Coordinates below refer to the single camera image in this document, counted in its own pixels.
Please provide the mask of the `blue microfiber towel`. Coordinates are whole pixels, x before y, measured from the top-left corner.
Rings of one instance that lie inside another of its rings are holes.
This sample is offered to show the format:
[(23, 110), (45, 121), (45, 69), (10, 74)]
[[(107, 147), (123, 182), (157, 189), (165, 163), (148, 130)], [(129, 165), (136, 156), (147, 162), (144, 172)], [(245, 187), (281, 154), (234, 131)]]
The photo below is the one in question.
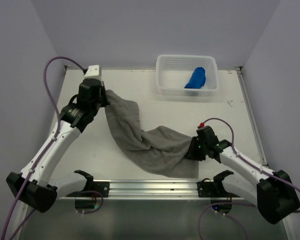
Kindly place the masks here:
[(206, 71), (203, 67), (197, 67), (188, 83), (185, 85), (185, 89), (201, 89), (206, 83)]

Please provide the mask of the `grey terry towel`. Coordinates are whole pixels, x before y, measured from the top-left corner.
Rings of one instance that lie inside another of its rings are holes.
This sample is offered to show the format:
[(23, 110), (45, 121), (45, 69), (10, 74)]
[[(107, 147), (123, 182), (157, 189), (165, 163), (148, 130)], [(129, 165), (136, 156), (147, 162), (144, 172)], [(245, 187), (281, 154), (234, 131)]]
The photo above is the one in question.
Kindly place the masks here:
[(142, 170), (168, 178), (196, 179), (199, 163), (185, 158), (192, 138), (166, 126), (144, 131), (139, 106), (112, 90), (106, 91), (109, 104), (105, 115), (110, 134), (120, 150)]

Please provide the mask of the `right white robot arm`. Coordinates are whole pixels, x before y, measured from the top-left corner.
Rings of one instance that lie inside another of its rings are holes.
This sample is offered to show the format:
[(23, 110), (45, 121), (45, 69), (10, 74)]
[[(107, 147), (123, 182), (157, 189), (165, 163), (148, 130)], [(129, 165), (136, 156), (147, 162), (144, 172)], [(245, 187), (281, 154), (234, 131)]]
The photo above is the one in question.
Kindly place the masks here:
[(201, 126), (191, 139), (185, 158), (193, 161), (214, 159), (228, 167), (213, 177), (212, 182), (197, 182), (198, 196), (226, 194), (239, 196), (257, 207), (263, 218), (276, 224), (300, 208), (300, 200), (290, 176), (273, 171), (246, 159), (228, 140), (219, 140), (210, 126)]

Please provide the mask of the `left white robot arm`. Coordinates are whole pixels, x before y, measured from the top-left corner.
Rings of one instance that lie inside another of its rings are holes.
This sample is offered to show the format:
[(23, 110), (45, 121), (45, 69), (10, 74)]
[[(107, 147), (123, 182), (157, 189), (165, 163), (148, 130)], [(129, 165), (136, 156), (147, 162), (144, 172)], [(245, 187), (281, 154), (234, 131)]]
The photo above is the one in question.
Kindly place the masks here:
[(86, 78), (78, 94), (62, 108), (52, 133), (35, 157), (20, 171), (11, 172), (6, 182), (13, 195), (40, 213), (48, 211), (55, 201), (72, 193), (95, 196), (94, 178), (75, 170), (69, 178), (52, 182), (51, 176), (70, 145), (94, 120), (100, 108), (109, 105), (104, 82)]

